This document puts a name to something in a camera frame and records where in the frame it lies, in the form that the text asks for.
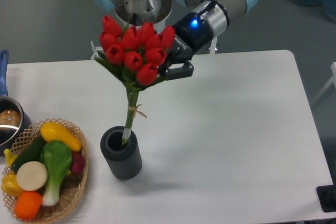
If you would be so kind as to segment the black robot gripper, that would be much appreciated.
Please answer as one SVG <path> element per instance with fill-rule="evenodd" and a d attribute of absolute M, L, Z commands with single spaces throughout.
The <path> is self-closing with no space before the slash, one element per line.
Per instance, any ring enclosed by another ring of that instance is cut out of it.
<path fill-rule="evenodd" d="M 189 60 L 214 38 L 214 31 L 206 14 L 208 14 L 206 11 L 190 12 L 173 25 L 174 43 L 168 51 L 164 66 L 158 68 L 160 77 L 176 80 L 193 75 L 194 66 Z M 183 65 L 169 68 L 178 63 Z"/>

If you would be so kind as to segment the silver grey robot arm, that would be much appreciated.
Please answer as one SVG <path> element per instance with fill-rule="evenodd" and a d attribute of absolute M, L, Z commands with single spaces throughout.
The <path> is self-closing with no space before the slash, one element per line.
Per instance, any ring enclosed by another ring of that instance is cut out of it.
<path fill-rule="evenodd" d="M 177 21 L 175 38 L 167 58 L 159 66 L 161 80 L 190 77 L 192 57 L 209 45 L 240 16 L 247 14 L 258 0 L 177 0 L 191 11 Z"/>

